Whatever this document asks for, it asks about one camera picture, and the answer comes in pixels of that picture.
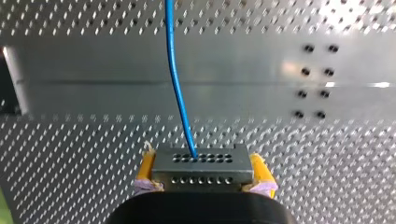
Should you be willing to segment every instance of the aluminum surface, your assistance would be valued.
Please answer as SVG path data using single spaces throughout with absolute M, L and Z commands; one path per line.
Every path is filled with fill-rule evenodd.
M 199 147 L 242 143 L 263 155 L 276 199 L 299 223 L 393 224 L 395 125 L 201 118 L 192 129 Z M 2 119 L 0 127 L 0 183 L 17 223 L 103 223 L 133 194 L 144 141 L 185 144 L 180 123 L 162 116 Z
M 191 157 L 186 148 L 159 147 L 151 178 L 168 191 L 238 191 L 253 181 L 248 149 L 197 148 L 199 157 Z
M 162 1 L 1 4 L 0 41 L 22 112 L 177 113 Z M 178 1 L 177 64 L 188 111 L 393 119 L 393 10 L 392 1 L 374 0 Z

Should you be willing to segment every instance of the perforated metal sheet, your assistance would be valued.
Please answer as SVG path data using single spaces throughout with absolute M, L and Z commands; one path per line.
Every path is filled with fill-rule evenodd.
M 133 194 L 143 141 L 183 142 L 163 1 L 0 7 L 0 43 L 21 111 L 32 115 L 0 123 L 0 183 L 13 216 L 103 223 Z M 259 151 L 279 181 L 277 198 L 301 223 L 395 223 L 393 0 L 175 8 L 177 63 L 200 147 Z M 296 112 L 304 119 L 290 121 Z
M 177 113 L 162 1 L 21 0 L 2 9 L 0 42 L 22 112 Z M 175 13 L 177 64 L 194 116 L 396 113 L 393 1 L 184 0 Z
M 143 142 L 183 147 L 172 117 L 2 119 L 1 183 L 17 223 L 103 223 L 131 197 Z M 299 223 L 396 221 L 395 123 L 196 119 L 200 147 L 261 153 Z
M 156 35 L 163 1 L 4 0 L 2 40 L 13 36 Z M 185 35 L 220 33 L 393 32 L 394 2 L 302 0 L 178 0 L 177 29 Z

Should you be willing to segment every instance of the metal plate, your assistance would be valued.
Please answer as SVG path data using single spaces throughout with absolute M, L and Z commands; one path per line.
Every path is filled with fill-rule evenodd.
M 177 113 L 163 1 L 1 4 L 0 42 L 23 113 Z M 183 0 L 175 13 L 177 64 L 194 116 L 276 119 L 299 111 L 306 118 L 323 112 L 330 119 L 393 119 L 396 113 L 390 0 Z
M 68 120 L 0 122 L 0 183 L 17 223 L 103 223 L 133 194 L 145 140 L 186 146 L 172 117 Z M 192 131 L 199 147 L 263 155 L 299 223 L 396 221 L 394 121 L 196 119 Z

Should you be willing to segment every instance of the blue cable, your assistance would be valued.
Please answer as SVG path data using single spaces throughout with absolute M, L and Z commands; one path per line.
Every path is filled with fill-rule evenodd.
M 187 144 L 189 145 L 190 154 L 193 158 L 197 157 L 194 146 L 194 139 L 190 131 L 189 117 L 187 116 L 186 106 L 184 105 L 183 94 L 181 93 L 180 83 L 178 81 L 176 56 L 175 56 L 175 37 L 174 37 L 174 1 L 165 0 L 165 19 L 166 19 L 166 47 L 168 50 L 169 69 L 171 71 L 172 83 L 177 98 L 178 111 L 183 123 L 184 134 L 186 135 Z

